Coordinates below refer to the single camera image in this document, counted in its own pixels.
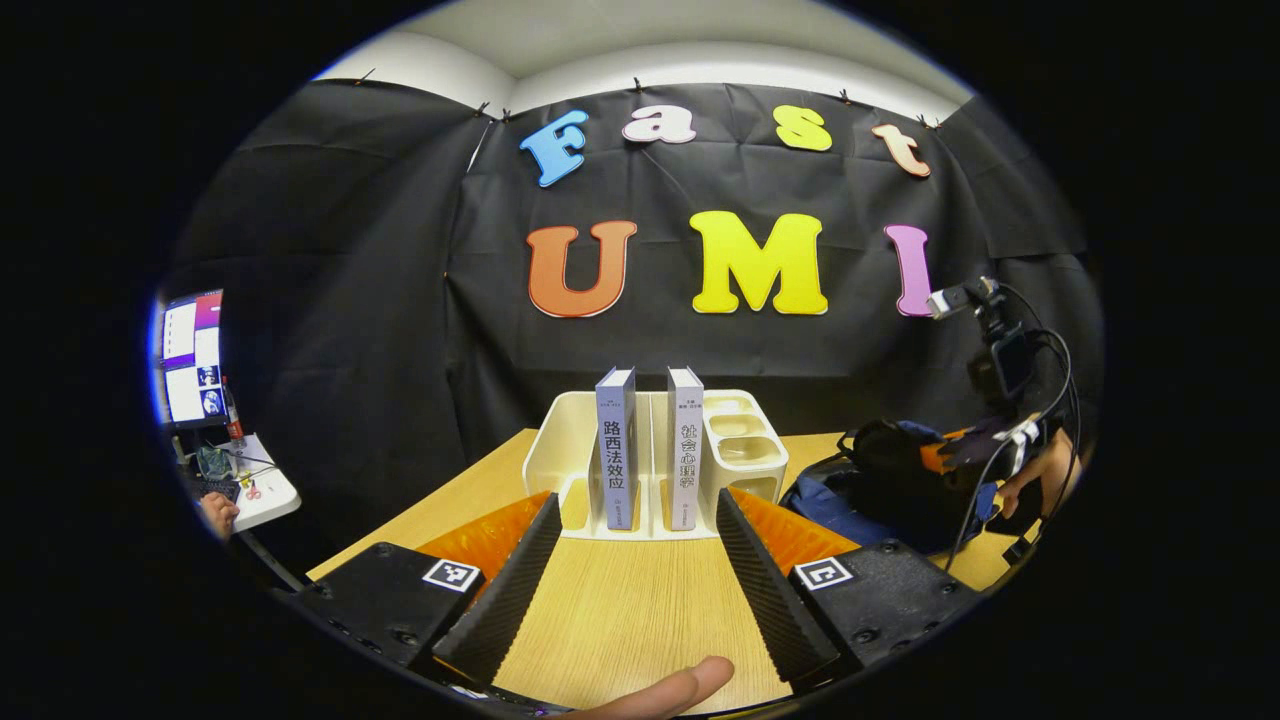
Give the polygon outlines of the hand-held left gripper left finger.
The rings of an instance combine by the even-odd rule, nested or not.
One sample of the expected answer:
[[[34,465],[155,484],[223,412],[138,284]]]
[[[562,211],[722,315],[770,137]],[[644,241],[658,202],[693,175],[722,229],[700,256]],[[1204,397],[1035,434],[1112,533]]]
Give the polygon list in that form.
[[[420,676],[485,689],[561,538],[559,505],[544,491],[417,548],[378,542],[291,594],[291,607]]]

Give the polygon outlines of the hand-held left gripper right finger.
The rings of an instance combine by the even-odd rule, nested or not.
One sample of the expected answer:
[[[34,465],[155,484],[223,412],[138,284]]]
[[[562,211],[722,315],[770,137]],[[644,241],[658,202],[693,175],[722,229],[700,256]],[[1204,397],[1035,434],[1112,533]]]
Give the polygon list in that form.
[[[897,539],[858,546],[740,488],[719,492],[716,524],[774,670],[797,694],[896,659],[980,600]]]

